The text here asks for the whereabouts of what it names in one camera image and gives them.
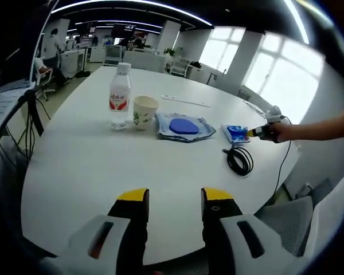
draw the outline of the blue sponge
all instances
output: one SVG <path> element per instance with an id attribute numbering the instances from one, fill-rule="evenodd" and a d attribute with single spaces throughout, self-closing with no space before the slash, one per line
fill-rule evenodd
<path id="1" fill-rule="evenodd" d="M 172 119 L 170 130 L 180 135 L 196 135 L 199 127 L 187 119 Z"/>

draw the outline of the blue package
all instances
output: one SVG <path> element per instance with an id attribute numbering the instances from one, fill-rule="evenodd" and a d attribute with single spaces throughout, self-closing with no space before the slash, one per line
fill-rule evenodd
<path id="1" fill-rule="evenodd" d="M 251 141 L 246 135 L 248 132 L 247 127 L 241 127 L 238 125 L 222 125 L 221 128 L 232 145 L 236 143 L 249 143 Z"/>
<path id="2" fill-rule="evenodd" d="M 203 118 L 185 116 L 178 113 L 156 113 L 155 118 L 159 124 L 157 135 L 161 139 L 191 143 L 207 139 L 216 132 L 216 130 Z M 170 125 L 172 121 L 175 121 L 175 119 L 179 119 L 177 122 L 181 122 L 181 120 L 187 120 L 191 122 L 191 125 L 188 127 L 190 130 L 186 131 L 185 127 L 183 127 L 183 131 L 178 131 L 181 129 L 176 126 L 172 127 L 171 129 Z"/>

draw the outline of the ceiling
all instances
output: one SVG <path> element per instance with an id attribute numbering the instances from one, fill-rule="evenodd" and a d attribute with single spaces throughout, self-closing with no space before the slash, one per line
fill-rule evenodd
<path id="1" fill-rule="evenodd" d="M 60 0 L 56 9 L 81 2 L 82 0 Z M 182 14 L 165 7 L 136 3 L 131 1 L 103 1 L 77 5 L 53 13 L 50 20 L 57 18 L 70 19 L 69 29 L 75 29 L 79 25 L 77 22 L 97 21 L 97 20 L 124 20 L 143 22 L 156 26 L 163 26 L 166 20 L 179 22 L 181 30 L 209 29 L 214 26 L 242 26 L 254 32 L 275 32 L 297 41 L 303 42 L 303 36 L 299 31 L 293 15 L 286 0 L 151 0 L 165 5 L 176 7 L 188 13 L 202 18 L 212 26 L 200 20 Z M 310 45 L 322 52 L 328 62 L 344 75 L 343 49 L 339 46 L 336 35 L 332 30 L 326 28 L 303 6 L 298 4 L 300 0 L 292 0 L 299 15 L 306 27 L 310 40 Z M 344 0 L 322 0 L 322 6 L 332 13 L 331 18 L 336 23 L 340 22 L 341 29 L 344 30 L 344 16 L 340 13 L 336 3 L 344 3 Z M 104 26 L 107 23 L 95 22 L 97 26 Z M 137 28 L 160 32 L 161 29 L 153 26 L 136 25 Z"/>

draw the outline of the human hand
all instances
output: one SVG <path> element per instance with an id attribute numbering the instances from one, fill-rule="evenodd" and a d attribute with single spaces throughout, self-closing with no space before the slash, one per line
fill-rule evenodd
<path id="1" fill-rule="evenodd" d="M 276 122 L 270 125 L 270 130 L 277 134 L 278 142 L 294 140 L 293 125 Z"/>

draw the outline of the bottle cap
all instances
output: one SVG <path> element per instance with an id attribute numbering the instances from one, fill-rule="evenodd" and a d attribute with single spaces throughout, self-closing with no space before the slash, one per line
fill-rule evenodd
<path id="1" fill-rule="evenodd" d="M 118 63 L 117 65 L 117 73 L 129 73 L 131 70 L 131 64 L 130 63 Z"/>

